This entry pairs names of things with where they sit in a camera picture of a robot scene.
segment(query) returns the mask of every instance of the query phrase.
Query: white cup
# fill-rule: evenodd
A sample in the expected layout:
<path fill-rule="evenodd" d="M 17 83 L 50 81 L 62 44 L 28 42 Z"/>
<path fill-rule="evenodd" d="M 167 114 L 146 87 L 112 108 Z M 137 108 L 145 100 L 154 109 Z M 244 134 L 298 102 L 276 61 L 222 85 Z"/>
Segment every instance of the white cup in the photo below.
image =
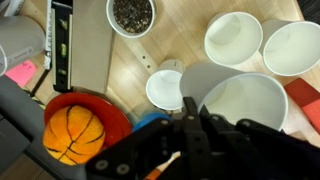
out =
<path fill-rule="evenodd" d="M 262 42 L 259 21 L 244 12 L 218 14 L 211 19 L 204 46 L 216 64 L 232 66 L 252 57 Z"/>
<path fill-rule="evenodd" d="M 25 16 L 0 18 L 0 76 L 44 50 L 45 34 Z"/>
<path fill-rule="evenodd" d="M 151 10 L 152 10 L 152 19 L 151 19 L 150 25 L 145 31 L 143 31 L 141 33 L 129 33 L 127 31 L 125 31 L 121 26 L 119 26 L 119 24 L 116 22 L 116 19 L 114 17 L 114 12 L 113 12 L 114 1 L 115 0 L 108 0 L 107 1 L 106 14 L 107 14 L 108 21 L 109 21 L 110 25 L 118 34 L 120 34 L 123 37 L 127 37 L 127 38 L 139 38 L 139 37 L 144 36 L 145 34 L 147 34 L 151 30 L 151 28 L 154 24 L 155 18 L 156 18 L 156 8 L 155 8 L 155 3 L 153 2 L 153 0 L 148 0 L 151 5 Z"/>
<path fill-rule="evenodd" d="M 313 22 L 268 20 L 262 23 L 260 52 L 265 65 L 275 74 L 295 76 L 320 59 L 320 26 Z"/>
<path fill-rule="evenodd" d="M 146 92 L 155 106 L 164 110 L 180 109 L 183 105 L 179 89 L 184 67 L 179 60 L 164 61 L 147 81 Z"/>
<path fill-rule="evenodd" d="M 267 75 L 247 73 L 213 63 L 194 64 L 181 78 L 183 97 L 192 97 L 198 112 L 205 105 L 231 124 L 248 118 L 280 130 L 288 112 L 282 85 Z"/>

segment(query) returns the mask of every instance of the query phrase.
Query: white bowl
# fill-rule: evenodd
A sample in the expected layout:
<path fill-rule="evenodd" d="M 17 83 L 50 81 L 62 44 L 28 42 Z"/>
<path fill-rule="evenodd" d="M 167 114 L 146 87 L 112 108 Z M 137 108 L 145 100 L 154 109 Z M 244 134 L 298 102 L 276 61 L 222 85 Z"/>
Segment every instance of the white bowl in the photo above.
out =
<path fill-rule="evenodd" d="M 205 35 L 204 47 L 216 64 L 240 64 L 259 49 L 262 42 L 259 21 L 245 12 L 218 14 L 211 19 Z"/>
<path fill-rule="evenodd" d="M 139 37 L 144 36 L 145 34 L 147 34 L 150 31 L 150 29 L 152 28 L 152 26 L 154 24 L 154 20 L 156 17 L 155 4 L 154 4 L 153 0 L 149 0 L 149 2 L 151 4 L 151 9 L 152 9 L 151 23 L 150 23 L 148 29 L 146 29 L 145 31 L 143 31 L 141 33 L 129 33 L 127 31 L 125 31 L 121 26 L 118 25 L 118 23 L 115 20 L 114 13 L 113 13 L 114 1 L 115 0 L 107 0 L 106 13 L 107 13 L 109 23 L 111 24 L 112 28 L 118 34 L 120 34 L 121 36 L 127 37 L 127 38 L 139 38 Z"/>
<path fill-rule="evenodd" d="M 265 65 L 281 76 L 297 76 L 320 59 L 320 26 L 308 21 L 268 20 L 262 23 L 260 47 Z"/>

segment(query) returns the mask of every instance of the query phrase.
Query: blue object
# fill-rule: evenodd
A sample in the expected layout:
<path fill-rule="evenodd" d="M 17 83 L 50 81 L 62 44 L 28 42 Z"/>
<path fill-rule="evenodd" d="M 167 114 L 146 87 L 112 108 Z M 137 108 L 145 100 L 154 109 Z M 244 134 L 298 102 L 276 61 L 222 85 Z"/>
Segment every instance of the blue object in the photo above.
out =
<path fill-rule="evenodd" d="M 136 132 L 137 130 L 139 130 L 143 126 L 147 125 L 151 121 L 158 119 L 158 118 L 164 118 L 164 119 L 172 121 L 172 118 L 164 113 L 160 113 L 160 112 L 149 113 L 147 115 L 144 115 L 142 117 L 142 119 L 140 120 L 140 122 L 133 127 L 132 132 Z"/>

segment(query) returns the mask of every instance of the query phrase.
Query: small white bowl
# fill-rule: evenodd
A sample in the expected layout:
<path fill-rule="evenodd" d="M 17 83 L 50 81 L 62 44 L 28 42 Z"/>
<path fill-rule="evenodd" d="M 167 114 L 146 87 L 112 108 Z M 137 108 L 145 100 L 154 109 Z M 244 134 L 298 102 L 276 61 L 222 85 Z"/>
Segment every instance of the small white bowl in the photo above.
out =
<path fill-rule="evenodd" d="M 150 76 L 146 85 L 148 99 L 164 110 L 177 110 L 183 106 L 180 79 L 184 65 L 177 59 L 166 60 Z"/>
<path fill-rule="evenodd" d="M 145 34 L 147 34 L 150 29 L 152 28 L 153 24 L 154 24 L 154 20 L 156 17 L 156 10 L 155 10 L 155 4 L 153 2 L 153 0 L 149 0 L 150 4 L 151 4 L 151 9 L 152 9 L 152 19 L 151 19 L 151 23 L 148 27 L 148 29 L 146 29 L 145 31 L 141 32 L 141 33 L 129 33 L 127 31 L 125 31 L 121 26 L 118 25 L 118 23 L 115 20 L 114 17 L 114 13 L 113 13 L 113 4 L 114 4 L 115 0 L 108 0 L 107 1 L 107 5 L 106 5 L 106 13 L 107 13 L 107 17 L 109 20 L 109 23 L 111 24 L 112 28 L 121 36 L 127 37 L 127 38 L 139 38 L 144 36 Z"/>

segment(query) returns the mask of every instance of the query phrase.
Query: red bowl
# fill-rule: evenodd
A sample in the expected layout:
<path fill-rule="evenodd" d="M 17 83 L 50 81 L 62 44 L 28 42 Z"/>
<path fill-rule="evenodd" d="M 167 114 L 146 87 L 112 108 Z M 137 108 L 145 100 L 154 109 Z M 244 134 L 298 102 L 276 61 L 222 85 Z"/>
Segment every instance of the red bowl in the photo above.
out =
<path fill-rule="evenodd" d="M 66 93 L 52 99 L 44 111 L 44 123 L 47 124 L 57 111 L 71 105 L 87 108 L 100 119 L 106 133 L 103 148 L 110 147 L 131 133 L 131 123 L 117 107 L 84 93 Z"/>

